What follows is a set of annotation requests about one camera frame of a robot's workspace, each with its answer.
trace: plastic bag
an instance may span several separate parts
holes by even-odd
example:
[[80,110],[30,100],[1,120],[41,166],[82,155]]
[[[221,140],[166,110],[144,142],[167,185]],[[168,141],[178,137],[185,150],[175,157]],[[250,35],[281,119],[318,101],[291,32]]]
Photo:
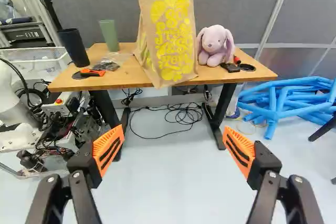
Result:
[[132,55],[133,54],[123,53],[123,52],[109,52],[107,55],[103,56],[103,58],[101,58],[99,62],[97,62],[92,67],[92,69],[93,70],[116,71]]

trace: paper bag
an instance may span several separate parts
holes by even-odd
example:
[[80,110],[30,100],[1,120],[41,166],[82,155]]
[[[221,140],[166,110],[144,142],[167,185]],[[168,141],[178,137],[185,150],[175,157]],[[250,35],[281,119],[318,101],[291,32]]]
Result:
[[156,88],[197,76],[193,0],[139,0],[138,62]]

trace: green cup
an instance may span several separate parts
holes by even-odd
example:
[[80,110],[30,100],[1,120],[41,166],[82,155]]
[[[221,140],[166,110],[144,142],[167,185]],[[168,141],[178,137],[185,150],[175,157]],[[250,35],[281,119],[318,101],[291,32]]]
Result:
[[101,20],[99,21],[101,32],[103,33],[105,42],[110,52],[119,51],[119,43],[114,20]]

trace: pink stuffed bunny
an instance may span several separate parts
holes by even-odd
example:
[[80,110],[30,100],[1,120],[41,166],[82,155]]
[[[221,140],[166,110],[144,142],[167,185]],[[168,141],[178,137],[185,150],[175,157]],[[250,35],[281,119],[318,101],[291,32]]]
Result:
[[198,63],[217,67],[232,61],[235,44],[231,32],[221,25],[204,27],[197,35]]

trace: black table leg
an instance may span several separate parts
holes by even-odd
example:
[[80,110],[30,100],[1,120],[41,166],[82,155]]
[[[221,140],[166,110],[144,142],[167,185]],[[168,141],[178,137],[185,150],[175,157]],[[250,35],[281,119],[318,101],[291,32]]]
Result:
[[[105,123],[108,123],[111,129],[118,126],[121,122],[118,118],[117,113],[115,112],[115,109],[114,109],[114,106],[113,106],[113,103],[111,101],[108,91],[107,90],[92,90],[89,92],[90,92],[90,95],[93,96],[95,104],[101,116],[103,117]],[[121,149],[122,149],[122,146],[120,147],[118,153],[115,155],[115,158],[113,159],[113,161],[120,160]]]
[[330,119],[324,126],[320,127],[315,133],[313,133],[308,140],[314,142],[316,139],[326,134],[332,128],[336,127],[336,116]]
[[207,105],[205,102],[202,104],[219,150],[226,149],[225,145],[223,144],[223,134],[219,129],[219,126],[223,121],[227,107],[229,106],[232,95],[235,92],[236,86],[236,83],[223,84],[223,89],[220,93],[221,95],[219,97],[219,101],[215,110],[215,115],[212,113],[209,105]]

